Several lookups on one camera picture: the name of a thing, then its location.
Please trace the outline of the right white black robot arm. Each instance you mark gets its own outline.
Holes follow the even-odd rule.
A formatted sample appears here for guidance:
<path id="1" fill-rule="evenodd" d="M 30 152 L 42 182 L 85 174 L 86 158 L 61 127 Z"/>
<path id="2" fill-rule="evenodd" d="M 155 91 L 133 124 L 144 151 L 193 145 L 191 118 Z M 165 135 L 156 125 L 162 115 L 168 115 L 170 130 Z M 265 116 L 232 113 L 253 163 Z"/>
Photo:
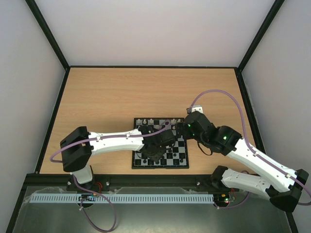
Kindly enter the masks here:
<path id="1" fill-rule="evenodd" d="M 284 212 L 292 213 L 299 204 L 308 173 L 276 162 L 247 143 L 246 138 L 234 129 L 215 127 L 203 113 L 194 111 L 177 122 L 176 134 L 185 140 L 194 139 L 212 153 L 228 156 L 256 172 L 256 175 L 250 175 L 218 166 L 211 176 L 215 189 L 241 189 L 269 200 Z"/>

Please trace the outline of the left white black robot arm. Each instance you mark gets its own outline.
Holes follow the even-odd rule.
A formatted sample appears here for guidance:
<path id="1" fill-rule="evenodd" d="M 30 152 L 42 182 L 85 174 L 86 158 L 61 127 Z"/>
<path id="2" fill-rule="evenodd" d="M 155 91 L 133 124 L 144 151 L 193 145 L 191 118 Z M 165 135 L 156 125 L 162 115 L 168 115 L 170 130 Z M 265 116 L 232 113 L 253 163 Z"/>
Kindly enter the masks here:
<path id="1" fill-rule="evenodd" d="M 81 126 L 60 142 L 63 170 L 72 173 L 78 184 L 86 184 L 93 181 L 93 171 L 88 161 L 94 155 L 130 150 L 141 152 L 158 162 L 167 147 L 175 142 L 170 125 L 164 125 L 160 130 L 143 125 L 119 133 L 89 132 L 86 126 Z"/>

